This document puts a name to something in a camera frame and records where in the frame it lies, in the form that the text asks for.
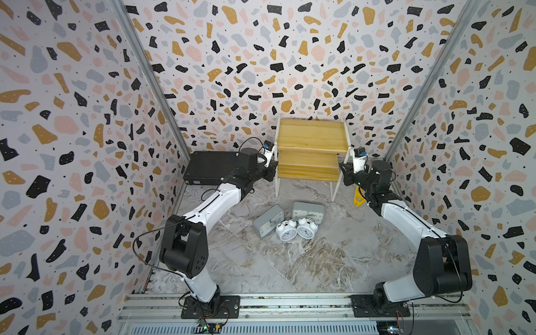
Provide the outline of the grey square alarm clock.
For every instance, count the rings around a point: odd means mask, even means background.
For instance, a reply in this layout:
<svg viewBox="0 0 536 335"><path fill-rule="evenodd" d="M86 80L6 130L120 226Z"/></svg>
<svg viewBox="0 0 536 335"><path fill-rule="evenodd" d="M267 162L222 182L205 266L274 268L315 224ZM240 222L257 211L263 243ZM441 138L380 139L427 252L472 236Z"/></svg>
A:
<svg viewBox="0 0 536 335"><path fill-rule="evenodd" d="M307 217L315 221L317 225L320 225L325 218L325 206L308 202L294 202L291 217L295 221L302 217Z"/></svg>
<svg viewBox="0 0 536 335"><path fill-rule="evenodd" d="M268 237L279 223L284 221L284 210L280 205L274 205L253 221L253 231L259 238Z"/></svg>

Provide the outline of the wooden two-tier shelf white frame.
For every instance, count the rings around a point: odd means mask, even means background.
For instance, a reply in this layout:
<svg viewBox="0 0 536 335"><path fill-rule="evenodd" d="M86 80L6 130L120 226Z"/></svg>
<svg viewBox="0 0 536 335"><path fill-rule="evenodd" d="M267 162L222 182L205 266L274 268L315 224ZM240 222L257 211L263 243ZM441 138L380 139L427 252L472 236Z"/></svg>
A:
<svg viewBox="0 0 536 335"><path fill-rule="evenodd" d="M275 177L275 194L280 194L281 180L325 181L330 199L335 200L342 182L339 156L346 163L352 149L346 122L278 119L274 157L279 162Z"/></svg>

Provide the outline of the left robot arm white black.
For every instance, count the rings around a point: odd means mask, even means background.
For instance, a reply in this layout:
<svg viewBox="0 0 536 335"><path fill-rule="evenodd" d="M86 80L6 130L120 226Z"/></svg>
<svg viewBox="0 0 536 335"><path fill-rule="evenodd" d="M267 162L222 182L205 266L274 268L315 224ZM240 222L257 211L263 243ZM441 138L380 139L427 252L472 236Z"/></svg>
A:
<svg viewBox="0 0 536 335"><path fill-rule="evenodd" d="M166 222L159 260L181 276L191 296L200 304L218 306L221 294L205 268L209 258L208 232L253 190L258 180L274 179L278 166L275 151L276 145L271 144L261 150L246 148L236 153L236 165L208 199L185 215L173 215Z"/></svg>

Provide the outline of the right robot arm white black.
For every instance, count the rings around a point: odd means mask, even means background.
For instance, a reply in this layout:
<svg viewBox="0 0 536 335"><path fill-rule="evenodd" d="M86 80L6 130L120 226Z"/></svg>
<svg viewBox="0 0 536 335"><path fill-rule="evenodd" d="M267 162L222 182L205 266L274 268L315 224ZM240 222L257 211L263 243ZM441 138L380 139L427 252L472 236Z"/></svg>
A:
<svg viewBox="0 0 536 335"><path fill-rule="evenodd" d="M461 295L473 287L467 241L459 235L439 230L390 189L392 170L385 161L363 165L341 163L343 183L356 185L367 205L390 222L417 249L412 272L399 279L382 282L374 290L374 304L407 302L449 293Z"/></svg>

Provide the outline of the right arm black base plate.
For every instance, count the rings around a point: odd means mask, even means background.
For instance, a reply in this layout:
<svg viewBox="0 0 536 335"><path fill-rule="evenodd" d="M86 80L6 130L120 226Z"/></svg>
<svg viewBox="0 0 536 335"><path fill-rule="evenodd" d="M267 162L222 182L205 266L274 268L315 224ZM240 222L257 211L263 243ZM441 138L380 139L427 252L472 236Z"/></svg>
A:
<svg viewBox="0 0 536 335"><path fill-rule="evenodd" d="M410 316L410 309L404 302L390 302L374 295L351 295L350 305L356 318L396 318Z"/></svg>

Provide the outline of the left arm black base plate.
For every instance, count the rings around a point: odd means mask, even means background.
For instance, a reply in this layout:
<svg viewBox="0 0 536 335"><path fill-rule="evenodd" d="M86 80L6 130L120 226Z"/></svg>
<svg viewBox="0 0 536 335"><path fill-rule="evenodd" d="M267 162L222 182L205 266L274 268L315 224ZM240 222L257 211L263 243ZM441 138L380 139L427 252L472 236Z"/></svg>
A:
<svg viewBox="0 0 536 335"><path fill-rule="evenodd" d="M188 296L184 300L181 319L236 319L239 317L240 300L238 295L221 295L205 303Z"/></svg>

